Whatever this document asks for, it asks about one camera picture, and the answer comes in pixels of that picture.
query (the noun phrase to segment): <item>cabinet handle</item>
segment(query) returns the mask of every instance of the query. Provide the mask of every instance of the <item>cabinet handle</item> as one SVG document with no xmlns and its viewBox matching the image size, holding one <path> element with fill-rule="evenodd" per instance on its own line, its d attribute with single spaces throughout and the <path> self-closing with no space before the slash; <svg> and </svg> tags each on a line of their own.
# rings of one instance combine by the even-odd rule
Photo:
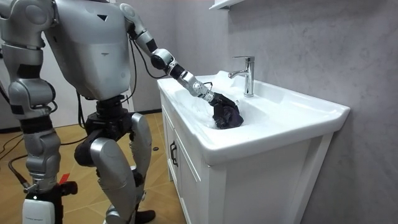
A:
<svg viewBox="0 0 398 224">
<path fill-rule="evenodd" d="M 175 142 L 173 141 L 173 143 L 170 145 L 170 155 L 172 157 L 173 164 L 178 167 L 177 158 L 174 157 L 174 151 L 176 151 L 176 150 L 177 150 L 177 146 L 175 145 Z"/>
</svg>

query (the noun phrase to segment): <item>faucet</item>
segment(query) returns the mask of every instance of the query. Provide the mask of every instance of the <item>faucet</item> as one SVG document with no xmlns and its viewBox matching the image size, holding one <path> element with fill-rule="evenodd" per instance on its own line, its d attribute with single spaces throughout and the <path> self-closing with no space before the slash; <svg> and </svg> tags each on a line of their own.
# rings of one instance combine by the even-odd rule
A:
<svg viewBox="0 0 398 224">
<path fill-rule="evenodd" d="M 245 69 L 236 72 L 230 72 L 228 74 L 229 78 L 235 78 L 237 75 L 241 75 L 245 77 L 244 82 L 244 93 L 245 97 L 253 97 L 253 88 L 254 88 L 254 56 L 239 56 L 233 58 L 245 58 Z"/>
</svg>

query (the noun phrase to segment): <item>shelf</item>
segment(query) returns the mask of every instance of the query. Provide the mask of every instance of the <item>shelf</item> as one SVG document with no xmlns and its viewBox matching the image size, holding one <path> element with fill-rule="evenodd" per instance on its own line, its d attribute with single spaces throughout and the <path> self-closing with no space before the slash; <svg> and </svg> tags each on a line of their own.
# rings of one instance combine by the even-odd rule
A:
<svg viewBox="0 0 398 224">
<path fill-rule="evenodd" d="M 215 9 L 224 9 L 224 10 L 229 10 L 229 7 L 242 2 L 244 0 L 215 0 L 215 3 L 213 6 L 211 6 L 209 9 L 215 10 Z"/>
</svg>

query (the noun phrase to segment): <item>wire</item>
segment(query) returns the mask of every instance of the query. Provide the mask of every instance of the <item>wire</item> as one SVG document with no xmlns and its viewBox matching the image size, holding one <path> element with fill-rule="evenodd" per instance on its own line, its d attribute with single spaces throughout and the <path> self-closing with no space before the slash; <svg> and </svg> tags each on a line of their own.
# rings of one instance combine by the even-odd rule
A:
<svg viewBox="0 0 398 224">
<path fill-rule="evenodd" d="M 86 128 L 86 123 L 85 123 L 85 117 L 83 115 L 83 107 L 81 106 L 81 98 L 79 92 L 76 90 L 76 95 L 77 95 L 77 103 L 78 103 L 78 108 L 77 108 L 77 120 L 79 122 L 79 126 L 83 129 Z"/>
<path fill-rule="evenodd" d="M 27 157 L 26 155 L 23 156 L 19 156 L 17 158 L 13 158 L 8 162 L 8 168 L 11 170 L 11 172 L 17 177 L 17 179 L 19 180 L 19 182 L 25 187 L 26 185 L 29 185 L 27 183 L 27 180 L 24 178 L 24 176 L 22 176 L 18 171 L 15 170 L 15 168 L 12 166 L 12 163 L 19 160 L 19 159 L 23 159 Z"/>
<path fill-rule="evenodd" d="M 81 142 L 82 140 L 84 140 L 84 139 L 86 139 L 86 138 L 87 138 L 87 136 L 84 137 L 84 138 L 82 138 L 82 139 L 79 139 L 79 140 L 77 140 L 77 141 L 74 141 L 74 142 L 62 143 L 61 146 L 69 146 L 69 145 L 71 145 L 71 144 L 76 144 L 76 143 Z"/>
<path fill-rule="evenodd" d="M 52 104 L 54 104 L 54 109 L 50 113 L 54 113 L 58 110 L 58 104 L 54 100 L 51 102 L 52 102 Z"/>
<path fill-rule="evenodd" d="M 8 140 L 6 143 L 4 143 L 4 145 L 2 145 L 2 151 L 0 152 L 0 154 L 2 154 L 2 153 L 6 150 L 6 146 L 7 146 L 8 143 L 10 143 L 12 140 L 14 140 L 14 139 L 16 139 L 16 138 L 18 138 L 18 137 L 20 137 L 20 136 L 22 136 L 22 135 L 23 135 L 23 134 L 20 134 L 20 135 L 18 135 L 18 136 L 15 136 L 15 137 L 13 137 L 12 139 Z"/>
<path fill-rule="evenodd" d="M 10 104 L 10 99 L 8 98 L 6 92 L 4 92 L 4 90 L 1 88 L 1 86 L 0 86 L 0 92 L 2 94 L 2 97 L 4 97 L 4 99 L 7 101 L 7 103 Z"/>
<path fill-rule="evenodd" d="M 130 41 L 130 48 L 131 48 L 131 53 L 132 53 L 132 61 L 134 62 L 134 88 L 132 89 L 131 95 L 127 97 L 127 99 L 123 100 L 122 103 L 128 102 L 128 100 L 133 96 L 133 94 L 136 92 L 137 88 L 137 64 L 136 64 L 136 56 L 134 55 L 134 49 L 132 48 L 132 41 Z"/>
<path fill-rule="evenodd" d="M 134 45 L 136 46 L 136 49 L 138 50 L 139 55 L 141 55 L 141 58 L 142 58 L 142 60 L 144 61 L 145 69 L 147 70 L 147 73 L 148 73 L 148 75 L 149 75 L 150 77 L 152 77 L 152 78 L 154 78 L 154 79 L 161 79 L 161 78 L 164 78 L 164 77 L 167 77 L 167 76 L 168 76 L 168 75 L 162 75 L 161 77 L 155 77 L 155 76 L 153 76 L 153 75 L 149 72 L 149 70 L 148 70 L 147 62 L 145 61 L 145 58 L 144 58 L 144 56 L 142 55 L 141 50 L 139 49 L 139 47 L 137 46 L 137 44 L 136 44 L 134 41 L 133 41 L 133 43 L 134 43 Z"/>
<path fill-rule="evenodd" d="M 12 152 L 12 150 L 14 150 L 18 145 L 19 145 L 19 143 L 21 143 L 21 141 L 22 140 L 24 140 L 24 138 L 21 138 L 21 140 L 19 140 L 18 142 L 17 142 L 17 144 L 14 146 L 14 147 L 12 147 L 11 149 L 10 149 L 10 151 L 8 151 L 7 153 L 5 153 L 2 157 L 0 157 L 0 160 L 2 160 L 4 157 L 6 157 L 10 152 Z"/>
</svg>

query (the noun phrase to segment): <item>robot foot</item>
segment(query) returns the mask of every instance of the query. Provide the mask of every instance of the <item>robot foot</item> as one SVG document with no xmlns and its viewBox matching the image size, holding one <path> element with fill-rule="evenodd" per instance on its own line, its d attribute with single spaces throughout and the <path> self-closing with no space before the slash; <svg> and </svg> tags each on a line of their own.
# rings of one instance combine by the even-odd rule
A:
<svg viewBox="0 0 398 224">
<path fill-rule="evenodd" d="M 149 223 L 154 220 L 156 217 L 156 213 L 153 210 L 136 212 L 136 224 L 144 224 Z"/>
</svg>

